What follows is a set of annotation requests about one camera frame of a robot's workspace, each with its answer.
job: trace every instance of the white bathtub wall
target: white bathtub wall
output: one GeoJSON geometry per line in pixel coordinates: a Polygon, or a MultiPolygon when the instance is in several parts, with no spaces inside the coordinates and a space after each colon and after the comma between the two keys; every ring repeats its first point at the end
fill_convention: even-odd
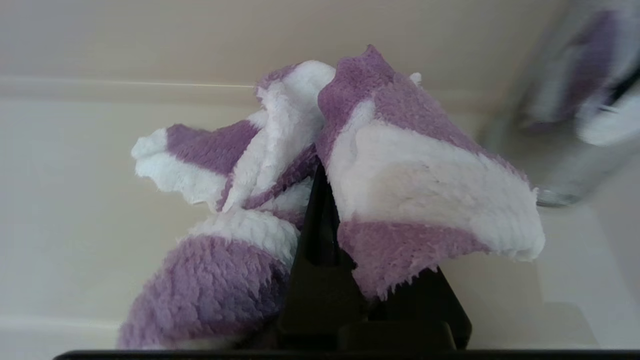
{"type": "Polygon", "coordinates": [[[2,0],[0,76],[250,85],[374,44],[461,102],[497,104],[565,0],[2,0]]]}

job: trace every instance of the fuzzy sock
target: fuzzy sock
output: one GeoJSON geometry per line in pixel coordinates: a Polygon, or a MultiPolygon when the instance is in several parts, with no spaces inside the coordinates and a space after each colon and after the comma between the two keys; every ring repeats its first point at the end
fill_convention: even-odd
{"type": "Polygon", "coordinates": [[[319,94],[316,142],[340,216],[338,241],[368,298],[474,251],[535,258],[545,242],[536,192],[465,136],[373,46],[338,62],[319,94]]]}

